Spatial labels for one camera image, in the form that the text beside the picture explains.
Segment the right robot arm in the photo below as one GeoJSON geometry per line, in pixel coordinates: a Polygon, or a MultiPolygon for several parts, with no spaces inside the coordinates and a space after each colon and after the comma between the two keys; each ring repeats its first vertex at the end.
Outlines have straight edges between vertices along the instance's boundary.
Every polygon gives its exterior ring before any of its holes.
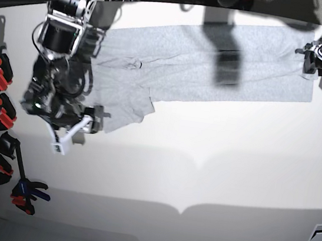
{"type": "Polygon", "coordinates": [[[44,119],[53,130],[71,129],[87,120],[81,130],[95,134],[102,129],[104,109],[85,106],[84,95],[91,58],[105,35],[91,25],[97,0],[46,0],[47,14],[32,33],[38,58],[21,106],[44,119]]]}

